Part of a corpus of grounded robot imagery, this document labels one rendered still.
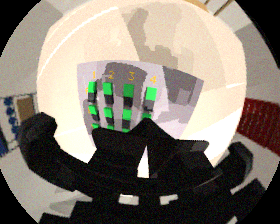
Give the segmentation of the switch panel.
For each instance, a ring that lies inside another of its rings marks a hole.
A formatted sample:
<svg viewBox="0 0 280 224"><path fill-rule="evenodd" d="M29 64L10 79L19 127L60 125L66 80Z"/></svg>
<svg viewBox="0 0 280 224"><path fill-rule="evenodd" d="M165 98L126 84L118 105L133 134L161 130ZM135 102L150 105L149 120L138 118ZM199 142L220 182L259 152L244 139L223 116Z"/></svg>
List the switch panel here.
<svg viewBox="0 0 280 224"><path fill-rule="evenodd" d="M85 129L132 131L144 117L173 139L187 128L204 80L191 73L139 60L77 63L77 92Z"/></svg>

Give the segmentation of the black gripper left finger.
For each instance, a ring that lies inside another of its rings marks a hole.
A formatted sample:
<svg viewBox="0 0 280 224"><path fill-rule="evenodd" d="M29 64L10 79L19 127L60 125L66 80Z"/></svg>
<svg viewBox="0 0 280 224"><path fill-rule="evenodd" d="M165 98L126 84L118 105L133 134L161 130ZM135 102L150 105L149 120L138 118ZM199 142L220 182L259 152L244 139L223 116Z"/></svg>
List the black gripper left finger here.
<svg viewBox="0 0 280 224"><path fill-rule="evenodd" d="M128 153L136 157L135 169L139 168L148 137L148 117L144 117L132 131L121 132L115 129L95 128L91 132L93 143L108 151Z"/></svg>

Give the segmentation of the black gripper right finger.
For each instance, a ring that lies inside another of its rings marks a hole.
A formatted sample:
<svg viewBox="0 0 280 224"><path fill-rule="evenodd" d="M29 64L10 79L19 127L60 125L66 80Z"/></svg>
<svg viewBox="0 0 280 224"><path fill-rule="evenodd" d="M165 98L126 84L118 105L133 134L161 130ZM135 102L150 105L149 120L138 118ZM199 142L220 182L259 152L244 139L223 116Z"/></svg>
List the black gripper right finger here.
<svg viewBox="0 0 280 224"><path fill-rule="evenodd" d="M148 119L147 136L148 179L157 177L177 152L204 152L209 148L208 140L173 139L152 119Z"/></svg>

